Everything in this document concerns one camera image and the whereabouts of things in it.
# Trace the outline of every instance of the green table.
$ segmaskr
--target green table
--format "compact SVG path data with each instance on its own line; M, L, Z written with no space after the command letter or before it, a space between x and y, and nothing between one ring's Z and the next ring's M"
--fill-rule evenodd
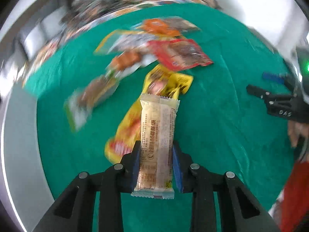
M25 89L38 97L37 129L43 168L55 198L81 171L104 171L111 164L104 145L138 98L145 75L155 66L125 78L114 95L97 107L83 129L72 133L64 101L105 72L114 55L95 56L100 41L115 29L143 19L180 16L201 28L186 34L214 61L185 73L194 76L180 95L175 136L193 161L215 173L233 171L269 209L293 164L285 120L266 114L264 102L246 92L253 84L272 92L282 85L262 80L262 72L287 71L283 59L271 53L235 19L204 5L186 3L146 8L105 22L70 41L29 79ZM175 190L173 200L122 195L126 232L188 231L191 194Z

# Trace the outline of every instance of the human hand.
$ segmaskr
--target human hand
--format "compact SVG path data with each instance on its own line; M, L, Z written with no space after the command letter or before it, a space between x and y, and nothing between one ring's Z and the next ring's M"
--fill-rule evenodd
M291 141L292 147L297 146L299 136L302 135L305 138L309 137L309 124L301 124L295 121L288 121L288 136Z

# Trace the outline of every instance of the silver bolt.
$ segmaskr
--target silver bolt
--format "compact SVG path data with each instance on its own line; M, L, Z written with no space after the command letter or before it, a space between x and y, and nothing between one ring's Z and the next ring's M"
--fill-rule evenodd
M226 173L226 175L227 175L228 178L234 178L235 177L235 174L233 172L231 172L231 171L228 171Z
M199 168L200 168L200 165L199 165L199 164L196 164L196 163L192 163L192 164L190 165L190 167L191 167L192 169L196 170L196 169L199 169Z
M115 164L115 165L114 165L114 169L115 169L115 170L121 170L121 169L123 169L123 165L120 164L120 163Z
M81 178L81 179L84 179L88 176L88 173L87 172L81 172L79 173L78 177Z

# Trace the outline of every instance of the yellow snack package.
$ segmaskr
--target yellow snack package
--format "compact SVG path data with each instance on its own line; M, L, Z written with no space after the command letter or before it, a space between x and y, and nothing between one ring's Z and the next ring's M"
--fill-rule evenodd
M175 73L158 64L145 77L142 93L178 99L180 93L185 94L190 88L193 77ZM105 156L113 164L132 152L136 140L141 140L142 106L140 97L127 111L117 128L116 135L105 144Z

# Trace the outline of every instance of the pile of snack packages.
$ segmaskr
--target pile of snack packages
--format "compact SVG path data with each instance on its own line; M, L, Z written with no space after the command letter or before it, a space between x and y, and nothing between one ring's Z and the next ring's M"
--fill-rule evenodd
M185 94L193 77L178 71L213 62L182 32L199 30L180 17L146 19L132 30L115 30L99 44L94 54L115 56L106 73L84 90L76 90L65 102L72 131L78 131L94 107L110 97L124 77L158 60L145 77L141 96L130 107L116 134L105 145L105 156L119 163L141 140L140 171L133 196L174 198L172 188L172 143L179 94Z

